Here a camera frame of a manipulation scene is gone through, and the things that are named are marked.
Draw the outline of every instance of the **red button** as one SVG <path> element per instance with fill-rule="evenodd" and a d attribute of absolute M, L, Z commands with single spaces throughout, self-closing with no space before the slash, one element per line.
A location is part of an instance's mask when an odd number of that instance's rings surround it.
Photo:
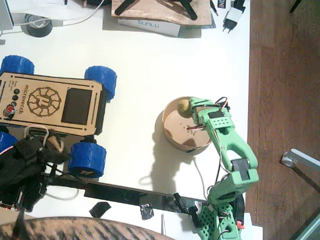
<path fill-rule="evenodd" d="M 245 225 L 244 224 L 242 225 L 241 221 L 236 221 L 236 227 L 238 229 L 245 229 Z"/>
<path fill-rule="evenodd" d="M 5 111 L 10 114 L 13 110 L 15 110 L 15 106 L 13 106 L 12 104 L 9 104 L 8 106 L 6 106 Z"/>

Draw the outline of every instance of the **small potato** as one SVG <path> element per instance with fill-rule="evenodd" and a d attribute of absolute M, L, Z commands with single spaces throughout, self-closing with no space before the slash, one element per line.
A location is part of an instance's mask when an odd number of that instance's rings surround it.
<path fill-rule="evenodd" d="M 188 99 L 180 100 L 177 104 L 176 109 L 181 117 L 189 119 L 192 117 L 191 104 Z"/>

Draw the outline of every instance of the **wooden floor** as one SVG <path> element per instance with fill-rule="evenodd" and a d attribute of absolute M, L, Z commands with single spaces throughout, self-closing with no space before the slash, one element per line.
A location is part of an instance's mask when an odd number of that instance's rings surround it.
<path fill-rule="evenodd" d="M 320 213 L 320 173 L 279 163 L 296 148 L 320 160 L 320 1 L 251 0 L 248 142 L 259 182 L 246 210 L 264 240 L 289 240 Z"/>

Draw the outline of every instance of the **logo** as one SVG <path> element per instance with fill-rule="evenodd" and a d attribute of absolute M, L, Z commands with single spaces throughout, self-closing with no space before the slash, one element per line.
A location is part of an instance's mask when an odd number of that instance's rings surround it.
<path fill-rule="evenodd" d="M 82 174 L 82 175 L 90 175 L 90 174 L 93 174 L 93 173 L 94 173 L 93 171 L 85 171 L 85 170 L 82 170 L 80 172 L 80 174 Z"/>
<path fill-rule="evenodd" d="M 56 90 L 39 87 L 30 93 L 26 104 L 34 115 L 40 118 L 49 117 L 60 108 L 61 98 Z"/>
<path fill-rule="evenodd" d="M 218 0 L 218 8 L 225 9 L 226 8 L 226 0 Z"/>

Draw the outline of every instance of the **green robotic arm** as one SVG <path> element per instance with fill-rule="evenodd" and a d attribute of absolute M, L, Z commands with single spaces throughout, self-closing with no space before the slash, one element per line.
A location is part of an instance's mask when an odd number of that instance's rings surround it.
<path fill-rule="evenodd" d="M 202 223 L 198 234 L 202 240 L 241 240 L 244 223 L 235 216 L 236 202 L 259 180 L 257 158 L 250 146 L 237 134 L 227 100 L 224 103 L 213 103 L 208 99 L 192 97 L 189 104 L 194 123 L 197 128 L 207 131 L 228 171 L 209 190 L 209 206 L 204 206 L 198 214 Z M 230 160 L 228 150 L 234 151 L 241 158 Z"/>

